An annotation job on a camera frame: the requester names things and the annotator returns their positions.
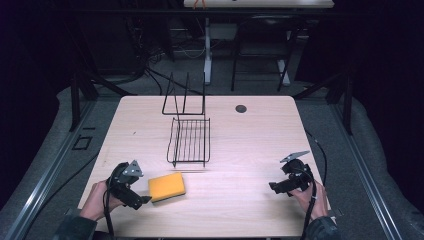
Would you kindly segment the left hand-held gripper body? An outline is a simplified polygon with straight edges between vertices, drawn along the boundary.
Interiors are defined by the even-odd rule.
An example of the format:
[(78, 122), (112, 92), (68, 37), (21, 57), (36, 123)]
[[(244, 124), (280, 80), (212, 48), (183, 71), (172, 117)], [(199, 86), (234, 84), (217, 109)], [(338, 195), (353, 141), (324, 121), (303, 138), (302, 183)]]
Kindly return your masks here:
[(131, 163), (120, 163), (107, 179), (108, 190), (124, 205), (133, 206), (135, 202), (141, 201), (141, 196), (131, 190), (130, 187), (142, 176), (142, 170), (136, 160)]

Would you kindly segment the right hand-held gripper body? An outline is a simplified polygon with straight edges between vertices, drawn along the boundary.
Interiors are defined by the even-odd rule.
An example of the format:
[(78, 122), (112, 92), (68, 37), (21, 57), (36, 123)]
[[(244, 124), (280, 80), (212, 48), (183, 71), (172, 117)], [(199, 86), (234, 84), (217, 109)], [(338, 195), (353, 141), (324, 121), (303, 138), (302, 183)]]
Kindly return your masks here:
[(308, 154), (308, 151), (295, 152), (289, 154), (281, 160), (283, 166), (281, 170), (288, 176), (282, 181), (285, 184), (284, 188), (287, 193), (294, 189), (305, 191), (309, 187), (309, 183), (313, 181), (313, 174), (308, 164), (303, 163), (300, 157)]

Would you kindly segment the person's left hand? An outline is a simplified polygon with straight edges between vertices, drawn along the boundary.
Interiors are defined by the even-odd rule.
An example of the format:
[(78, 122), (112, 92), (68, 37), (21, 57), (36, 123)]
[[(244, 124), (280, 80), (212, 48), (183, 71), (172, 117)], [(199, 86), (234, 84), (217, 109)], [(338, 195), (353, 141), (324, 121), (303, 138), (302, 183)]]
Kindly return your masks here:
[(106, 181), (99, 181), (92, 185), (91, 191), (80, 211), (80, 216), (92, 221), (98, 221), (105, 216), (103, 194), (107, 190)]

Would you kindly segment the metal floor rail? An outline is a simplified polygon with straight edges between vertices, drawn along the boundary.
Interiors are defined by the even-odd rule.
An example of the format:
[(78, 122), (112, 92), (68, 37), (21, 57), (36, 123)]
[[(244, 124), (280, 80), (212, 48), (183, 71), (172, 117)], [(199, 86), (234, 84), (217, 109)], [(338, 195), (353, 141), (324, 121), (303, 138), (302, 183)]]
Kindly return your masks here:
[(80, 125), (89, 117), (96, 102), (83, 104), (80, 120), (73, 131), (71, 104), (61, 103), (59, 112), (43, 144), (22, 181), (0, 211), (0, 240), (23, 240), (36, 218), (58, 173), (65, 163), (71, 144), (77, 138)]
[(392, 217), (392, 214), (389, 211), (385, 200), (383, 199), (374, 181), (374, 178), (366, 164), (366, 161), (362, 153), (360, 152), (360, 149), (355, 141), (354, 136), (350, 135), (344, 127), (344, 124), (342, 122), (341, 110), (338, 106), (332, 104), (329, 105), (329, 108), (333, 117), (336, 120), (337, 126), (340, 129), (343, 138), (349, 146), (359, 178), (372, 205), (375, 215), (378, 218), (380, 226), (386, 236), (386, 239), (404, 240)]

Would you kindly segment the yellow sponge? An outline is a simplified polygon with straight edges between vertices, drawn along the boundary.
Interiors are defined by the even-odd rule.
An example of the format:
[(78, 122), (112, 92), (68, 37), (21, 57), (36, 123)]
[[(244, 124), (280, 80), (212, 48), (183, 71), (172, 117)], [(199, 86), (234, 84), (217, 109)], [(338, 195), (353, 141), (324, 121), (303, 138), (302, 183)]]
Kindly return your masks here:
[(162, 201), (186, 193), (183, 176), (180, 172), (148, 180), (152, 202)]

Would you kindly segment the black square floor frame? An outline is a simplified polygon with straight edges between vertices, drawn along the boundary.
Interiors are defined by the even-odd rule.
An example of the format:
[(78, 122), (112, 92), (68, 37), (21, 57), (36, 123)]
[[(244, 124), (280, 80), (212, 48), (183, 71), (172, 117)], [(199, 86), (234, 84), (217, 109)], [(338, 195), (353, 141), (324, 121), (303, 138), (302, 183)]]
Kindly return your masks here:
[(74, 142), (72, 149), (73, 150), (87, 150), (91, 144), (93, 137), (92, 136), (82, 136), (79, 135)]

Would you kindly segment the white background table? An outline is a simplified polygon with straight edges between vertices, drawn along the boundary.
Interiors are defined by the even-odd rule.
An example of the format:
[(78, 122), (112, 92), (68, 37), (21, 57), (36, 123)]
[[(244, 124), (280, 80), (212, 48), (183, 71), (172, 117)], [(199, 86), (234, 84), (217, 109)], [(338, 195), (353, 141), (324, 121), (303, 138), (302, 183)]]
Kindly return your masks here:
[[(302, 9), (331, 9), (333, 0), (183, 0), (184, 7), (192, 10), (302, 10)], [(205, 23), (205, 83), (210, 84), (212, 79), (212, 40), (230, 40), (235, 36), (236, 25), (234, 23), (214, 23), (210, 17), (206, 17)]]

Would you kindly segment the black metal stand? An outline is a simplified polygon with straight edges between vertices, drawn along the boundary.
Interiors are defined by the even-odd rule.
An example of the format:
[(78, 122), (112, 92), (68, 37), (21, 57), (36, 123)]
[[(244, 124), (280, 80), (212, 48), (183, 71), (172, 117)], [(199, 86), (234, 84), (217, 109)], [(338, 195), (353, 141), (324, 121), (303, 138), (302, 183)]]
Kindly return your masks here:
[(353, 75), (355, 68), (352, 66), (345, 66), (342, 70), (325, 80), (313, 84), (306, 90), (293, 96), (295, 100), (303, 99), (315, 93), (323, 87), (328, 87), (329, 90), (325, 97), (328, 104), (337, 104), (341, 97), (343, 97), (342, 108), (342, 125), (346, 132), (351, 135), (351, 116), (352, 116), (352, 103), (353, 103)]
[(94, 84), (100, 84), (121, 97), (133, 96), (133, 93), (109, 82), (98, 73), (84, 34), (76, 20), (65, 20), (64, 26), (76, 50), (76, 70), (70, 80), (72, 106), (70, 132), (73, 132), (81, 121), (80, 94), (83, 94), (88, 101), (96, 101), (99, 97)]

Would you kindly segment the black metal chair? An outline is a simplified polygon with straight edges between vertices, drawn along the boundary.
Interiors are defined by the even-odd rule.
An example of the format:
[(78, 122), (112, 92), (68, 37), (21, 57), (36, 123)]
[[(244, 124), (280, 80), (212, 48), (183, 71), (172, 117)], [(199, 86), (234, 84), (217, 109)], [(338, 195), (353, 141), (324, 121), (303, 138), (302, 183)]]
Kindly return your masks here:
[(253, 81), (254, 76), (277, 74), (280, 91), (304, 25), (305, 20), (294, 15), (255, 15), (240, 22), (232, 50), (231, 90), (244, 76)]

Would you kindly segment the person's right hand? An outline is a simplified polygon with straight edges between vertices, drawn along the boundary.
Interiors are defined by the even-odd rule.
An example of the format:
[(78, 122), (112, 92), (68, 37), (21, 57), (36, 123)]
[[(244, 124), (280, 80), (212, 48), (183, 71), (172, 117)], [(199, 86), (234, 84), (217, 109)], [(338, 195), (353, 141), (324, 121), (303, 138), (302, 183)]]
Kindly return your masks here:
[(307, 212), (310, 202), (314, 201), (309, 220), (313, 221), (328, 215), (328, 202), (325, 188), (319, 183), (308, 187), (305, 191), (298, 189), (290, 191), (290, 194), (298, 201), (300, 207)]

